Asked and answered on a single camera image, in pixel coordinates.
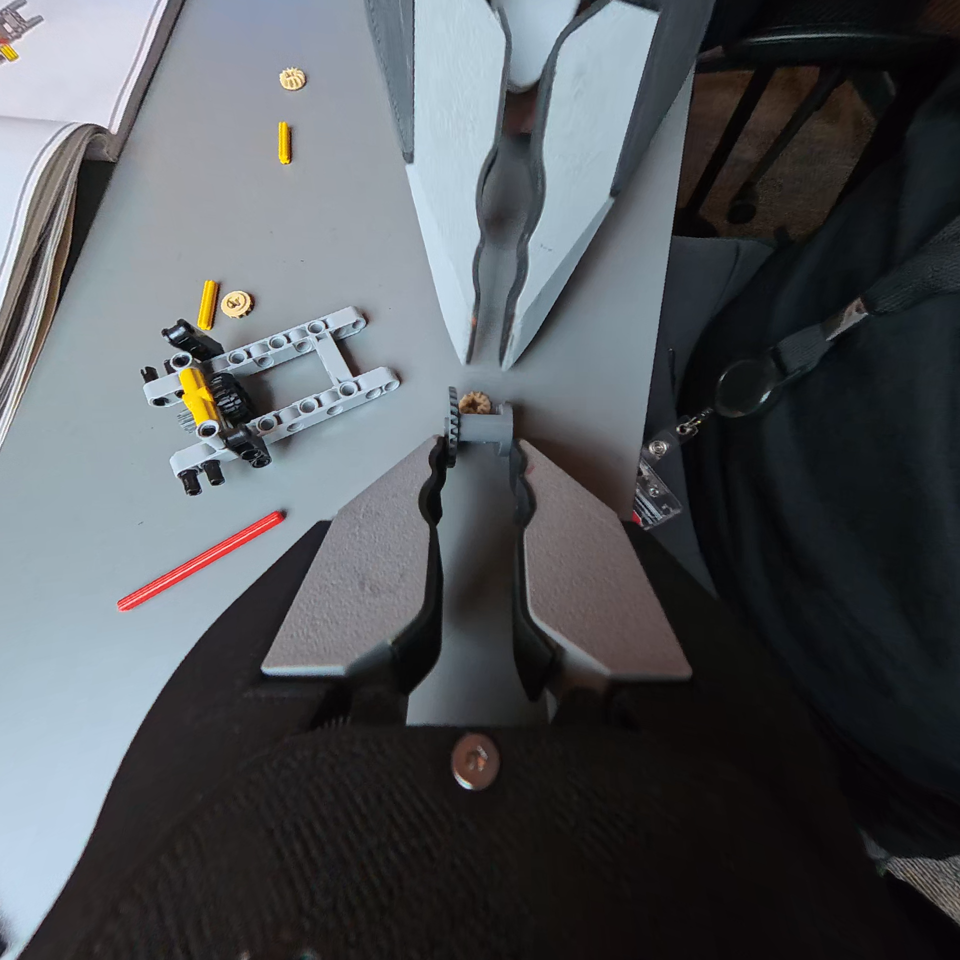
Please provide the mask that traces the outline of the grey lego differential housing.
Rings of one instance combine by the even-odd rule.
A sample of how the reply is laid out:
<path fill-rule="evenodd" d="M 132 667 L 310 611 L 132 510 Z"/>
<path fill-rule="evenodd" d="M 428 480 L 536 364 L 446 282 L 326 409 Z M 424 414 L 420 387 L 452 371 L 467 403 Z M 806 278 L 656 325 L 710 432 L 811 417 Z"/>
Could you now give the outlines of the grey lego differential housing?
<path fill-rule="evenodd" d="M 444 424 L 444 466 L 456 464 L 459 449 L 464 445 L 493 445 L 497 455 L 509 456 L 514 442 L 514 409 L 510 402 L 492 405 L 490 414 L 460 414 L 460 396 L 455 387 L 448 387 L 448 403 Z"/>

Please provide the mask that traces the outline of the black badge reel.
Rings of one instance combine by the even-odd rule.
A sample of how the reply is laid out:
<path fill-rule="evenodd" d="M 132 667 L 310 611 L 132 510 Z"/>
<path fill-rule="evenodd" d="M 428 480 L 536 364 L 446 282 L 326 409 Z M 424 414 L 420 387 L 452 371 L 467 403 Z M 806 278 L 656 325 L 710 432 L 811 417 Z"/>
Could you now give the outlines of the black badge reel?
<path fill-rule="evenodd" d="M 783 372 L 768 354 L 736 361 L 716 382 L 713 412 L 727 420 L 758 414 L 772 402 L 784 380 Z"/>

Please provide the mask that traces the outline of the lego instruction booklet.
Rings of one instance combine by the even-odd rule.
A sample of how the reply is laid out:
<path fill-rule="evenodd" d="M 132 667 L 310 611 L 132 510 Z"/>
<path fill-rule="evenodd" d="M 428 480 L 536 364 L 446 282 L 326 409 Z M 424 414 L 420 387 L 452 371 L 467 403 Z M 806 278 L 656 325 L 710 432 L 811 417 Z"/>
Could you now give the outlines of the lego instruction booklet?
<path fill-rule="evenodd" d="M 1 3 L 1 439 L 56 313 L 83 160 L 116 162 L 181 1 Z"/>

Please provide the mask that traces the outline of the grey lego frame assembly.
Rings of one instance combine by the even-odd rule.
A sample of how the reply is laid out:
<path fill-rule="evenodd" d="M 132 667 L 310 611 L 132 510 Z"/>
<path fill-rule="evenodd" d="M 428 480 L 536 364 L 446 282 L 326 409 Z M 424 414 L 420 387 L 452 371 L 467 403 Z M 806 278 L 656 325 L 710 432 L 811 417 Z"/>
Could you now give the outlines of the grey lego frame assembly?
<path fill-rule="evenodd" d="M 162 329 L 173 349 L 165 373 L 145 366 L 140 374 L 148 404 L 176 409 L 180 427 L 194 440 L 170 458 L 186 496 L 199 496 L 203 479 L 212 487 L 224 484 L 224 465 L 267 467 L 271 445 L 397 390 L 401 378 L 389 366 L 356 373 L 342 354 L 340 343 L 366 325 L 366 316 L 350 306 L 229 350 L 184 319 Z M 301 357 L 318 358 L 330 387 L 258 411 L 247 380 Z"/>

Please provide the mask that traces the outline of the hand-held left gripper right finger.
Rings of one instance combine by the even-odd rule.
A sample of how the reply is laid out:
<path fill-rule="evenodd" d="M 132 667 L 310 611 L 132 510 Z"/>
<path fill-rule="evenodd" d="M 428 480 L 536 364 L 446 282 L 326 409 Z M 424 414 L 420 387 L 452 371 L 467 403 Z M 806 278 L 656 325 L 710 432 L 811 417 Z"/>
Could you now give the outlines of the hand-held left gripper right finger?
<path fill-rule="evenodd" d="M 510 450 L 510 481 L 512 651 L 527 698 L 689 681 L 691 666 L 616 512 L 524 439 Z"/>

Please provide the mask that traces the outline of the clear badge holder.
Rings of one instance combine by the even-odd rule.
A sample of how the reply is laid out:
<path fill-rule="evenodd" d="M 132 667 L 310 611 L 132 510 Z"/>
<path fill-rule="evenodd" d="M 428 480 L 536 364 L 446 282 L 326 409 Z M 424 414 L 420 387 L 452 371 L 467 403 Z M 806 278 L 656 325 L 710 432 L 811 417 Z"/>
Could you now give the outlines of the clear badge holder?
<path fill-rule="evenodd" d="M 676 447 L 673 438 L 662 435 L 649 440 L 641 450 L 631 517 L 644 530 L 670 522 L 683 512 L 681 500 L 655 470 Z"/>

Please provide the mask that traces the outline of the red lego axle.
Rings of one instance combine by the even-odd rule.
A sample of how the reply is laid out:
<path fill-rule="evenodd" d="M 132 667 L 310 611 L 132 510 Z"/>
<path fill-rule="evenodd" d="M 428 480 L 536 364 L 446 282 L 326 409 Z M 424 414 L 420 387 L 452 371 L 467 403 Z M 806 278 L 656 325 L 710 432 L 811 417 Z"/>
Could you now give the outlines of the red lego axle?
<path fill-rule="evenodd" d="M 262 536 L 264 533 L 279 526 L 284 522 L 285 518 L 286 512 L 284 510 L 274 510 L 270 512 L 256 522 L 249 524 L 198 555 L 187 559 L 174 569 L 122 597 L 116 602 L 116 610 L 120 613 L 126 613 L 141 606 L 147 601 L 170 590 L 175 585 L 184 582 L 199 571 L 228 556 L 235 550 L 246 546 L 246 544 Z"/>

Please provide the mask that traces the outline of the black office chair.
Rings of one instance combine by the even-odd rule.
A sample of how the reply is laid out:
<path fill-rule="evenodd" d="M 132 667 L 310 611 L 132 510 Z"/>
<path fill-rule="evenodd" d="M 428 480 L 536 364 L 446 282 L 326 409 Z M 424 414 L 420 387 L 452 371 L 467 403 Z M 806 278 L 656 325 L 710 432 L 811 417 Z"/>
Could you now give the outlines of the black office chair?
<path fill-rule="evenodd" d="M 750 79 L 686 205 L 677 211 L 674 234 L 716 236 L 716 228 L 701 214 L 702 207 L 779 69 L 813 66 L 818 69 L 818 75 L 811 90 L 730 201 L 726 221 L 733 225 L 748 224 L 754 219 L 763 178 L 834 90 L 855 68 L 888 69 L 903 53 L 904 38 L 900 30 L 852 23 L 779 26 L 762 29 L 720 48 L 717 53 L 701 54 L 695 69 L 697 74 L 747 70 Z"/>

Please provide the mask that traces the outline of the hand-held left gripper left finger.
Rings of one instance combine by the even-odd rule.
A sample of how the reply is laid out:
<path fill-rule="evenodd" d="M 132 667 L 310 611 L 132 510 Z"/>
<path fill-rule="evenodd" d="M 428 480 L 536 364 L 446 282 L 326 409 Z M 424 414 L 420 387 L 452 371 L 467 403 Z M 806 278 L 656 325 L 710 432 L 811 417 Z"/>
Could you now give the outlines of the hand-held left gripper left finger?
<path fill-rule="evenodd" d="M 445 440 L 428 438 L 337 512 L 264 675 L 371 682 L 400 694 L 426 678 L 442 645 L 446 464 Z"/>

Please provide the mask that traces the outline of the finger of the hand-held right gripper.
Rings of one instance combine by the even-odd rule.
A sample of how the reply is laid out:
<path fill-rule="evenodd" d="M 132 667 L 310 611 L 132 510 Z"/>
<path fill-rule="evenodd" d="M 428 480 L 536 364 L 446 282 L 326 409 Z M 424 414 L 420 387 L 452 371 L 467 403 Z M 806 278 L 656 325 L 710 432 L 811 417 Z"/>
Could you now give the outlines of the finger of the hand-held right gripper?
<path fill-rule="evenodd" d="M 503 370 L 530 346 L 613 205 L 659 18 L 638 4 L 600 2 L 563 29 L 547 57 L 531 135 L 532 205 L 499 348 Z"/>
<path fill-rule="evenodd" d="M 484 1 L 417 1 L 413 158 L 406 172 L 441 316 L 462 364 L 474 353 L 482 183 L 498 145 L 509 38 Z"/>

